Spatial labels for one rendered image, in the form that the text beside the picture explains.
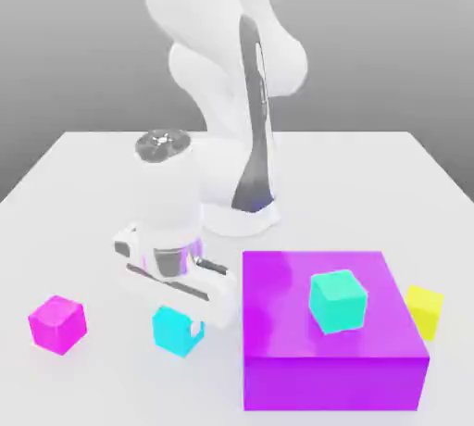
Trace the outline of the small yellow cube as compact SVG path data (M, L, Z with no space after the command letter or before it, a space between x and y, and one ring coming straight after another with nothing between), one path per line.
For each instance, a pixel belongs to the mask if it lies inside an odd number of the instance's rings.
M423 340L432 341L437 331L444 295L416 285L409 285L405 297L407 308Z

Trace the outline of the large purple box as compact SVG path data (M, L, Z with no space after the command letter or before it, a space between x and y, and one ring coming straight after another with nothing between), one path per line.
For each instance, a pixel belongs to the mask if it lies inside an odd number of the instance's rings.
M367 290L367 310L361 328L326 334L310 278L339 269ZM243 253L244 410L415 410L429 362L382 253Z

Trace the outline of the small magenta cube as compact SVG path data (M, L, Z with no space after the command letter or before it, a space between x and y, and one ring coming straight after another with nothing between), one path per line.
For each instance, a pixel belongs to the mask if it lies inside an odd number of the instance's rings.
M53 295L29 316L33 341L40 347L64 356L87 333L81 303Z

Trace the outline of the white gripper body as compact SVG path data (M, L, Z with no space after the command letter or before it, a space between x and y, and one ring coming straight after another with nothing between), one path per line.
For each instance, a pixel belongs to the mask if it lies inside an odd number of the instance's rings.
M155 279L127 263L121 281L150 307L171 307L195 322L225 329L237 315L237 279L212 262L193 265L175 281Z

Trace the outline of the small cyan cube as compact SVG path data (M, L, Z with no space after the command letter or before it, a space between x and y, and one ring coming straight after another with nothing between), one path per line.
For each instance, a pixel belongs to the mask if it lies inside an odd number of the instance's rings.
M171 307L162 306L152 317L155 344L178 357L186 357L203 339L205 324L196 337L190 335L190 325L195 321Z

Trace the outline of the small turquoise cube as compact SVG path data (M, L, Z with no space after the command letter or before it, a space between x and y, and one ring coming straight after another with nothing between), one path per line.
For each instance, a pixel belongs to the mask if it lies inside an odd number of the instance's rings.
M368 292L349 269L315 273L310 278L309 310L324 334L363 327Z

